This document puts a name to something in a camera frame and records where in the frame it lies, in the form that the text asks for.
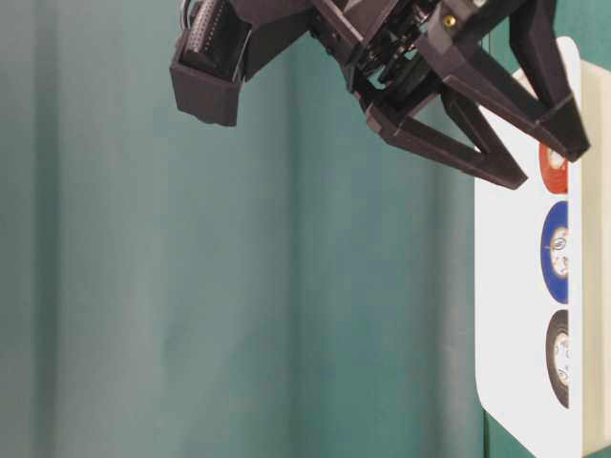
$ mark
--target screw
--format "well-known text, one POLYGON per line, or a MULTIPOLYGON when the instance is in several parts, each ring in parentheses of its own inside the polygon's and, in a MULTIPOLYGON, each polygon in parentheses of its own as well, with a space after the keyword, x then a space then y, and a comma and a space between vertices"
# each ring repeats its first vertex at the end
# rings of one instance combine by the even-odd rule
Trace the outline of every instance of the screw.
POLYGON ((451 14, 448 14, 446 17, 443 18, 443 25, 446 26, 448 29, 451 29, 456 25, 456 18, 451 14))

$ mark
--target toy wheel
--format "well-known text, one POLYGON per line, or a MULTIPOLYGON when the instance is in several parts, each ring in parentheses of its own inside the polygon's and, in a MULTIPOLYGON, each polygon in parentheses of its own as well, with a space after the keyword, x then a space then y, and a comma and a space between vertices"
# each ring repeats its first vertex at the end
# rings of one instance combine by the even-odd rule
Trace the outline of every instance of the toy wheel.
POLYGON ((568 408, 570 384, 568 311, 560 310, 552 317, 547 328, 545 353, 552 389, 560 403, 568 408))
POLYGON ((552 207, 541 234, 541 270, 552 297, 560 303, 568 303, 568 203, 558 202, 552 207))
POLYGON ((541 144, 538 162, 543 183, 552 194, 566 194, 569 191, 568 160, 541 144))

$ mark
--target green curtain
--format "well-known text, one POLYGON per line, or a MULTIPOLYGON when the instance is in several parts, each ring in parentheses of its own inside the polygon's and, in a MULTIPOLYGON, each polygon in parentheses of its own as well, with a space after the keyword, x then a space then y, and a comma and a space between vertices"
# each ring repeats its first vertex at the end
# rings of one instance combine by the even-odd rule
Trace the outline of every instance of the green curtain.
MULTIPOLYGON (((238 129, 179 114, 176 3, 0 7, 0 455, 481 456, 473 181, 309 39, 238 129)), ((608 58, 608 7, 560 4, 608 58)))

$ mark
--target tire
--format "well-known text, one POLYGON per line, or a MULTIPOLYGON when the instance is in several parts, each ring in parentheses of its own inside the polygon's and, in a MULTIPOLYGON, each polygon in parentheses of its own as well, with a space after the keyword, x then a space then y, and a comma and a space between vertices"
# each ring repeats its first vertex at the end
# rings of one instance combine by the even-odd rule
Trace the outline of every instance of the tire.
POLYGON ((566 408, 569 408, 569 348, 569 314, 567 310, 560 310, 547 328, 545 355, 552 389, 566 408))

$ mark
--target red wheel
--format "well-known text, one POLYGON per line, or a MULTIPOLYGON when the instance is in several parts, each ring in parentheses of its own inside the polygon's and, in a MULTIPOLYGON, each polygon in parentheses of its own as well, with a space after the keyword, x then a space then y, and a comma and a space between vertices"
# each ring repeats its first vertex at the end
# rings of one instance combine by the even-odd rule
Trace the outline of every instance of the red wheel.
POLYGON ((538 162, 547 190, 552 194, 567 194, 569 191, 568 161, 541 144, 538 150, 538 162))

